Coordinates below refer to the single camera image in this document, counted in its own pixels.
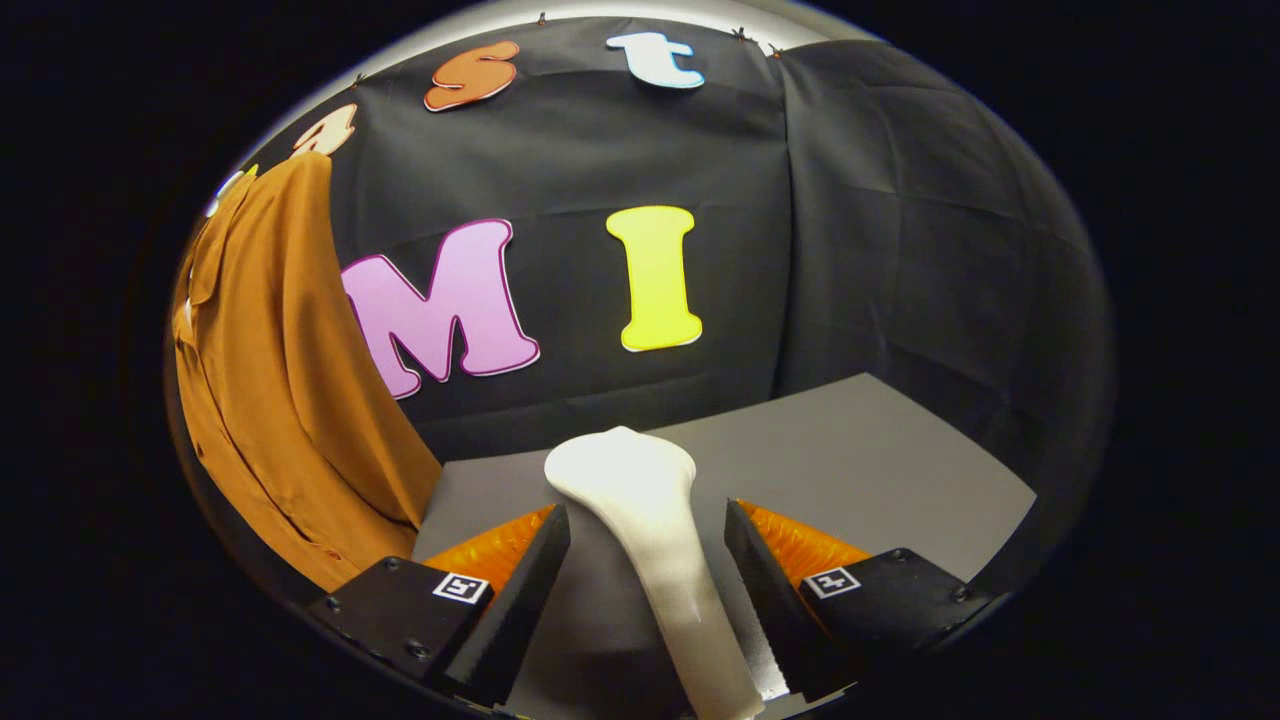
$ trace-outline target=orange letter s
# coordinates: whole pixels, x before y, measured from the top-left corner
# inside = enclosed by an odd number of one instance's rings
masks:
[[[502,41],[468,50],[440,65],[431,81],[438,86],[422,99],[433,113],[492,97],[516,79],[516,65],[506,63],[520,53],[515,42]]]

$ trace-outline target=brown shirt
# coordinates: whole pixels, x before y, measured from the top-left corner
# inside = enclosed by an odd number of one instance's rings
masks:
[[[326,592],[408,557],[440,473],[347,300],[329,176],[328,156],[303,152],[239,178],[188,252],[172,313],[197,456],[253,532]]]

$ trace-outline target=gray surface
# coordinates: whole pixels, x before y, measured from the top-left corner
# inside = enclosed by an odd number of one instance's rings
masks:
[[[728,497],[873,555],[910,547],[965,580],[1004,546],[1036,498],[989,454],[870,375],[646,432],[684,447],[698,464],[694,519],[765,700],[787,689],[724,547]],[[538,720],[675,717],[684,691],[640,582],[595,515],[547,483],[549,451],[445,464],[413,559],[566,503],[572,542],[506,708]],[[762,717],[796,712],[805,707],[797,700],[773,703]]]

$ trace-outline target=yellow letter i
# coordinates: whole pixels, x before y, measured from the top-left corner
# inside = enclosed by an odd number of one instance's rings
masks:
[[[627,250],[631,324],[622,347],[631,352],[689,345],[703,336],[703,322],[689,311],[685,292],[685,233],[694,215],[682,208],[648,205],[620,210],[604,222]]]

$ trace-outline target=pink letter m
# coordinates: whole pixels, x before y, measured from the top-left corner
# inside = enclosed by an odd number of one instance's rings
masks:
[[[462,324],[467,345],[462,356],[467,374],[497,375],[538,360],[538,342],[520,329],[507,287],[503,251],[511,237],[511,223],[499,219],[454,228],[440,242],[428,297],[383,255],[342,272],[369,352],[393,397],[408,397],[422,387],[397,345],[438,382],[449,379],[454,323]]]

